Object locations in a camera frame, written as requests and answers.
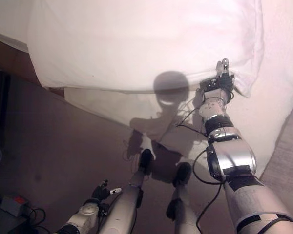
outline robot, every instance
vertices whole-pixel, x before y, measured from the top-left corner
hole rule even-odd
[[[200,84],[204,101],[199,114],[209,143],[204,152],[207,154],[210,175],[219,181],[212,184],[219,185],[218,192],[224,188],[238,234],[293,234],[293,218],[273,191],[255,176],[255,155],[226,113],[226,104],[233,98],[234,83],[234,75],[229,74],[228,59],[218,62],[218,67],[220,72],[216,77]],[[109,191],[107,181],[104,181],[94,190],[91,199],[56,233],[86,234],[95,226],[97,218],[107,216],[107,213],[106,221],[98,233],[131,233],[137,208],[142,202],[144,176],[152,157],[149,149],[142,152],[139,168],[123,190],[116,188]],[[198,224],[200,217],[196,217],[191,209],[185,187],[190,175],[191,166],[182,163],[173,181],[175,191],[167,217],[174,220],[177,234],[202,233]],[[113,206],[108,208],[102,203],[121,190]]]

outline black strap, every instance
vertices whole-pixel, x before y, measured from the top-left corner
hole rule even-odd
[[[280,221],[289,221],[292,222],[290,219],[283,217],[283,218],[276,218],[275,220],[271,221],[270,223],[268,223],[265,227],[263,227],[258,234],[263,234],[265,233],[272,225],[276,224],[277,222]]]
[[[259,221],[259,220],[261,220],[259,215],[253,215],[251,217],[248,217],[248,218],[244,219],[237,226],[236,232],[239,233],[239,231],[241,231],[241,229],[244,228],[246,225],[249,225],[250,223],[253,223],[253,222],[256,222],[256,221]]]

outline wire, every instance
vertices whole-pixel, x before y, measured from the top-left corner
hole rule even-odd
[[[194,132],[196,132],[196,133],[198,133],[198,134],[201,134],[201,135],[203,135],[203,136],[205,136],[206,137],[206,134],[205,133],[202,133],[202,132],[200,132],[200,131],[197,131],[197,130],[195,130],[195,129],[193,129],[193,128],[191,128],[191,127],[189,127],[189,126],[186,126],[186,125],[184,125],[183,123],[186,121],[186,119],[196,110],[197,108],[194,108],[192,111],[190,111],[187,115],[186,115],[186,117],[184,117],[184,119],[176,126],[176,128],[178,128],[178,127],[185,127],[185,128],[188,128],[188,129],[190,129],[190,130],[192,130],[192,131],[194,131]]]
[[[121,194],[122,194],[122,192],[120,192],[119,194],[117,194],[117,196],[112,200],[112,202],[111,202],[110,205],[109,205],[108,210],[111,209],[112,205],[116,202],[116,200],[119,198],[119,196],[120,196]],[[103,224],[104,221],[105,221],[104,218],[102,218],[102,219],[100,220],[100,217],[98,217],[98,229],[97,229],[96,234],[99,233],[100,228],[101,228],[101,226],[102,226],[102,224]]]
[[[41,223],[43,223],[43,222],[45,221],[46,214],[45,214],[44,209],[42,209],[42,208],[36,208],[36,209],[33,209],[33,211],[41,211],[42,214],[43,214],[43,218],[42,218],[39,222],[37,222],[37,223],[35,223],[35,224],[32,224],[32,226],[38,226],[39,224],[41,224]]]
[[[44,229],[48,234],[51,234],[51,232],[50,232],[47,228],[45,228],[45,227],[43,227],[43,226],[36,226],[35,229],[36,229],[36,228]]]
[[[131,228],[131,231],[130,231],[130,234],[132,234],[132,231],[136,225],[136,221],[137,221],[137,208],[135,210],[135,220],[133,221],[133,225],[132,225],[132,228]]]
[[[97,229],[96,234],[99,233],[99,231],[100,231],[100,226],[101,226],[101,223],[100,223],[100,216],[98,216],[98,229]]]
[[[202,210],[202,212],[200,213],[200,215],[198,216],[198,218],[196,219],[196,227],[197,229],[200,231],[201,234],[203,234],[201,228],[199,227],[199,222],[201,220],[201,218],[203,217],[204,213],[207,211],[207,209],[211,206],[211,204],[213,204],[213,202],[217,199],[218,195],[220,194],[220,190],[221,190],[221,186],[222,184],[219,185],[218,187],[218,191],[215,195],[215,197],[206,205],[206,207]]]
[[[195,158],[195,160],[194,160],[194,162],[193,162],[193,164],[192,164],[192,171],[193,171],[193,174],[194,174],[194,176],[199,180],[199,181],[201,181],[202,183],[205,183],[205,184],[211,184],[211,185],[221,185],[221,184],[223,184],[223,182],[208,182],[208,181],[205,181],[205,180],[202,180],[198,175],[197,175],[197,173],[195,172],[195,164],[196,164],[196,162],[197,162],[197,160],[199,159],[199,157],[203,154],[203,153],[205,153],[206,152],[206,150],[203,150],[196,158]]]

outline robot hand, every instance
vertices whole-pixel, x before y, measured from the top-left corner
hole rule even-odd
[[[99,204],[101,201],[107,199],[110,195],[119,193],[122,191],[121,188],[115,188],[108,190],[107,187],[108,180],[104,180],[100,185],[98,185],[92,193],[92,201]]]

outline black cable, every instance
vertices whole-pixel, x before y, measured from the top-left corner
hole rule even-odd
[[[265,233],[269,228],[271,228],[274,224],[280,221],[289,221],[288,218],[276,218],[273,221],[269,222],[265,227],[263,227],[257,234]]]
[[[33,209],[33,208],[31,208],[30,206],[28,206],[28,205],[25,205],[26,207],[28,207],[29,209],[31,209],[31,212],[29,213],[29,222],[31,222],[31,214],[32,213],[34,213],[35,214],[35,217],[34,217],[34,219],[33,219],[33,222],[36,220],[36,218],[37,218],[37,212]]]
[[[190,129],[190,130],[192,130],[192,131],[194,131],[194,132],[196,132],[196,133],[198,133],[198,134],[202,134],[203,136],[205,136],[205,137],[207,137],[206,136],[206,134],[205,133],[202,133],[202,132],[200,132],[200,131],[197,131],[197,130],[195,130],[195,129],[193,129],[193,128],[191,128],[191,127],[189,127],[189,126],[186,126],[186,125],[184,125],[183,123],[186,121],[186,119],[196,110],[197,108],[194,108],[192,111],[190,111],[187,115],[186,115],[186,117],[184,117],[184,119],[176,126],[176,128],[178,128],[178,127],[185,127],[185,128],[188,128],[188,129]]]
[[[43,218],[42,218],[42,220],[40,220],[39,222],[37,222],[37,223],[35,223],[35,224],[32,224],[32,226],[38,226],[39,224],[41,224],[42,222],[45,221],[46,213],[45,213],[44,209],[42,209],[42,208],[36,208],[36,209],[34,209],[34,211],[41,211],[42,214],[43,214]]]
[[[218,187],[218,191],[215,195],[215,197],[207,204],[207,206],[202,210],[202,212],[200,213],[200,215],[198,216],[198,218],[196,219],[196,227],[197,229],[200,231],[201,234],[203,234],[202,230],[200,229],[199,227],[199,222],[201,220],[201,218],[203,217],[204,213],[207,211],[207,209],[211,206],[211,204],[213,204],[213,202],[217,199],[219,193],[220,193],[220,190],[221,190],[221,186],[222,186],[222,183],[219,185]]]
[[[99,233],[99,231],[100,231],[100,225],[101,225],[101,223],[100,223],[100,216],[98,216],[98,229],[97,229],[96,234]]]
[[[116,202],[116,200],[119,198],[119,196],[120,196],[121,194],[122,194],[122,193],[117,194],[117,196],[116,196],[116,197],[112,200],[112,202],[110,203],[108,209],[110,209],[110,208],[112,207],[112,205]]]
[[[137,221],[137,208],[136,208],[136,211],[135,211],[135,220],[133,221],[133,225],[132,225],[132,228],[131,228],[131,231],[130,231],[130,234],[132,234],[132,231],[136,225],[136,221]]]
[[[108,210],[110,210],[110,208],[112,207],[112,205],[116,202],[116,200],[119,198],[119,196],[120,196],[121,194],[122,194],[122,193],[117,194],[117,196],[112,200],[112,202],[111,202],[110,205],[109,205]],[[105,219],[102,218],[101,221],[100,221],[100,217],[98,217],[98,229],[97,229],[96,234],[99,233],[100,228],[101,228],[101,226],[102,226],[104,220],[105,220]]]
[[[48,234],[51,234],[51,232],[50,232],[47,228],[45,228],[45,227],[43,227],[43,226],[36,226],[35,229],[36,229],[36,228],[44,229]]]
[[[223,184],[223,182],[208,182],[208,181],[205,181],[205,180],[202,180],[198,175],[197,175],[197,173],[195,172],[195,164],[196,164],[196,162],[197,162],[197,160],[199,159],[199,157],[204,153],[204,152],[206,152],[206,150],[203,150],[197,157],[196,157],[196,159],[194,160],[194,162],[193,162],[193,164],[192,164],[192,171],[193,171],[193,174],[194,174],[194,176],[199,180],[199,181],[201,181],[202,183],[205,183],[205,184],[211,184],[211,185],[221,185],[221,184]]]

